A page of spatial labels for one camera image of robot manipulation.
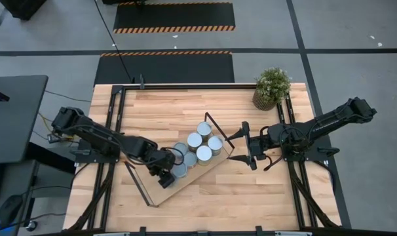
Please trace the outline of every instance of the tin can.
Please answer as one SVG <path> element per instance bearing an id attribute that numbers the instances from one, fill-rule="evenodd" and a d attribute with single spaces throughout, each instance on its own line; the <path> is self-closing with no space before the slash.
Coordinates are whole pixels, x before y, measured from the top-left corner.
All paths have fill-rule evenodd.
<path id="1" fill-rule="evenodd" d="M 184 164 L 187 168 L 193 168 L 196 166 L 197 156 L 195 153 L 188 151 L 184 156 Z"/>
<path id="2" fill-rule="evenodd" d="M 202 136 L 203 142 L 207 142 L 212 136 L 212 126 L 206 121 L 197 125 L 197 132 Z"/>
<path id="3" fill-rule="evenodd" d="M 207 145 L 212 150 L 212 155 L 216 156 L 219 155 L 222 148 L 223 148 L 223 141 L 219 136 L 213 136 L 207 142 Z"/>
<path id="4" fill-rule="evenodd" d="M 188 147 L 184 143 L 178 142 L 174 145 L 174 149 L 178 150 L 178 151 L 176 151 L 176 150 L 171 149 L 171 152 L 175 155 L 176 163 L 181 163 L 183 160 L 183 155 L 185 156 L 185 154 L 188 151 Z"/>
<path id="5" fill-rule="evenodd" d="M 190 135 L 188 135 L 187 144 L 190 151 L 196 152 L 201 143 L 203 143 L 201 135 L 197 133 L 190 133 Z"/>
<path id="6" fill-rule="evenodd" d="M 184 163 L 174 165 L 171 169 L 171 173 L 175 178 L 184 178 L 187 176 L 187 166 Z"/>
<path id="7" fill-rule="evenodd" d="M 200 146 L 197 149 L 197 163 L 201 166 L 209 165 L 212 160 L 212 150 L 208 146 Z"/>

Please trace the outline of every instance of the computer mouse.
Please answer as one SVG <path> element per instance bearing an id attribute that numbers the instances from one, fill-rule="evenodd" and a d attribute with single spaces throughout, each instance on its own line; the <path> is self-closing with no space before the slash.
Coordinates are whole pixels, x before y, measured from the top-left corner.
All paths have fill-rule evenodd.
<path id="1" fill-rule="evenodd" d="M 12 195 L 2 204 L 0 208 L 0 227 L 8 227 L 15 220 L 22 206 L 22 196 Z"/>

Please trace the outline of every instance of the green plant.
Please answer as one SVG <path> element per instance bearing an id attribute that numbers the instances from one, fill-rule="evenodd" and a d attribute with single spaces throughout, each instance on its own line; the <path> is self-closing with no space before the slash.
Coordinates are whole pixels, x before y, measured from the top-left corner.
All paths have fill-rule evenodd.
<path id="1" fill-rule="evenodd" d="M 266 69 L 256 80 L 256 91 L 266 102 L 279 102 L 290 91 L 290 79 L 280 68 Z"/>

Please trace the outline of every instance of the plant pot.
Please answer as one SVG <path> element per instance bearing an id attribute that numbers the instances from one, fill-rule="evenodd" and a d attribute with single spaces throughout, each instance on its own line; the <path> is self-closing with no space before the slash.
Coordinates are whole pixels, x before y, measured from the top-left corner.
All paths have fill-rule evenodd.
<path id="1" fill-rule="evenodd" d="M 263 97 L 258 93 L 258 91 L 254 92 L 254 96 L 252 97 L 252 102 L 254 106 L 262 111 L 268 111 L 273 109 L 277 102 L 267 102 L 263 99 Z"/>

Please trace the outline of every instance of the black floor mat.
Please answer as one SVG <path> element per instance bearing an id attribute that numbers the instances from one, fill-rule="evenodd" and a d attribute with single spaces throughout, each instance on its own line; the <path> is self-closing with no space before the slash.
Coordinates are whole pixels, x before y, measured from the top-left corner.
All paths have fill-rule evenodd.
<path id="1" fill-rule="evenodd" d="M 231 31 L 235 28 L 232 3 L 134 3 L 117 8 L 114 33 Z"/>
<path id="2" fill-rule="evenodd" d="M 234 83 L 229 51 L 126 52 L 121 58 L 135 83 Z M 128 84 L 117 53 L 103 54 L 95 84 Z"/>

